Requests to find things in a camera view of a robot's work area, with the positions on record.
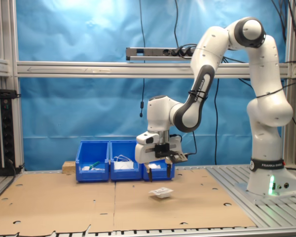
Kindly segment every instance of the white object in bin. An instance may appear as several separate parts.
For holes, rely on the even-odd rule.
[[[161,169],[161,165],[160,164],[151,163],[148,166],[149,166],[150,169]]]
[[[81,170],[84,170],[84,171],[86,171],[86,170],[104,170],[104,169],[101,169],[101,168],[92,168],[92,169],[90,169],[90,167],[89,166],[85,166],[85,167],[83,167]]]
[[[114,170],[117,169],[134,169],[134,162],[123,155],[119,155],[117,157],[114,157],[116,161],[114,161]]]
[[[150,191],[149,194],[155,194],[158,198],[168,198],[172,192],[172,189],[160,188]]]

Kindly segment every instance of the blue backdrop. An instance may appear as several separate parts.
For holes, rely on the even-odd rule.
[[[126,47],[143,47],[138,0],[17,0],[19,60],[125,62]],[[179,45],[198,43],[210,26],[228,26],[257,17],[279,49],[285,45],[271,1],[178,0]],[[142,0],[146,47],[176,47],[174,0]],[[248,61],[244,51],[226,56]],[[147,129],[146,108],[140,118],[142,79],[22,78],[25,168],[60,169],[74,160],[81,140],[135,139]],[[146,79],[145,102],[165,94],[184,102],[192,79]],[[216,114],[214,81],[202,123],[196,130],[198,154],[182,165],[214,163]],[[249,163],[251,131],[246,106],[254,92],[237,79],[221,79],[218,164]],[[194,151],[184,134],[184,152]]]

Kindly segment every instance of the blue storage bin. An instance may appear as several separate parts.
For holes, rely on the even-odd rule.
[[[99,161],[95,168],[104,170],[82,170]],[[81,141],[75,159],[75,178],[79,182],[109,180],[109,141]]]
[[[172,165],[171,169],[171,175],[170,178],[167,177],[167,164],[165,163],[164,159],[150,162],[151,164],[156,164],[160,165],[160,169],[152,169],[152,180],[171,180],[174,177],[174,172],[175,172],[175,165]],[[147,173],[147,169],[144,166],[143,168],[144,173],[143,173],[143,178],[145,181],[149,181],[149,176]]]
[[[143,165],[135,161],[136,140],[111,141],[111,179],[112,180],[140,180],[143,178]],[[123,155],[134,162],[134,169],[114,169],[114,157]]]

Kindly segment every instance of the franka emika robot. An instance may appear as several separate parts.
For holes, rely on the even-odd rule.
[[[228,49],[247,51],[256,94],[247,106],[253,138],[247,190],[270,198],[295,195],[296,177],[285,168],[277,130],[291,121],[293,110],[283,92],[275,40],[265,34],[261,22],[253,17],[206,31],[191,59],[194,84],[185,103],[165,95],[150,98],[148,131],[137,136],[135,159],[145,165],[150,181],[150,162],[164,159],[169,177],[173,163],[187,160],[189,153],[182,152],[180,137],[169,136],[170,126],[186,133],[198,128],[215,71]]]

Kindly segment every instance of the aluminum slotted platform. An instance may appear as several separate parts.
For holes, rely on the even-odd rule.
[[[247,183],[249,180],[248,165],[219,166],[182,166],[177,169],[206,169],[237,202],[244,212],[254,221],[257,227],[252,228],[221,228],[221,229],[180,229],[180,230],[146,230],[146,231],[116,231],[111,233],[53,233],[51,237],[93,237],[93,236],[296,236],[296,198],[277,201],[264,201],[264,204],[254,205],[239,192],[235,185]],[[61,171],[39,171],[28,173],[55,173]],[[0,188],[4,188],[11,177],[0,177]]]

